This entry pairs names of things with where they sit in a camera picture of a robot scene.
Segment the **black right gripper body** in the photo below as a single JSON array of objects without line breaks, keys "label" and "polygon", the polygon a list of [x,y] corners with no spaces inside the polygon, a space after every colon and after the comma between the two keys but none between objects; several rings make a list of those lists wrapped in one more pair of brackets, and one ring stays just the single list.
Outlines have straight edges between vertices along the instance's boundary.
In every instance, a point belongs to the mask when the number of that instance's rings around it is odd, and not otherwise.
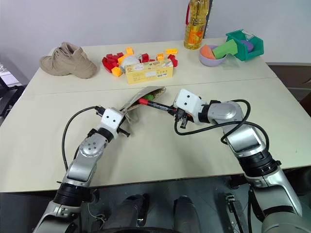
[{"label": "black right gripper body", "polygon": [[180,128],[185,129],[189,121],[193,122],[193,117],[185,110],[177,108],[175,113],[175,122],[180,122]]}]

